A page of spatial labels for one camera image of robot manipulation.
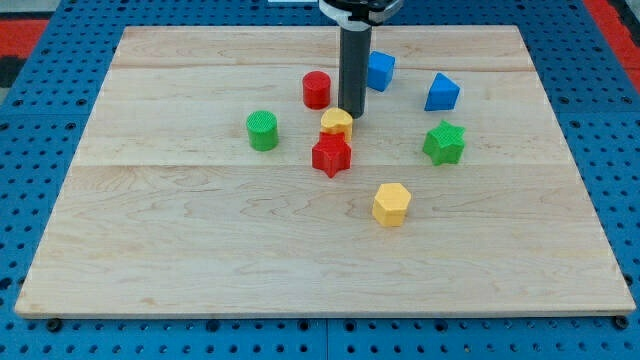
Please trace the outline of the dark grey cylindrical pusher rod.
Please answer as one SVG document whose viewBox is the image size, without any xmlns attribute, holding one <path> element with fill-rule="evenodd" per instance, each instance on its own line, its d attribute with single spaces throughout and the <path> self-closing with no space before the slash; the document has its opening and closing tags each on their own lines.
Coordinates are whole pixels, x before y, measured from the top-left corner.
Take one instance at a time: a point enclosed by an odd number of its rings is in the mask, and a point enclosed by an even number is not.
<svg viewBox="0 0 640 360">
<path fill-rule="evenodd" d="M 364 113 L 372 29 L 340 29 L 338 106 L 354 119 Z"/>
</svg>

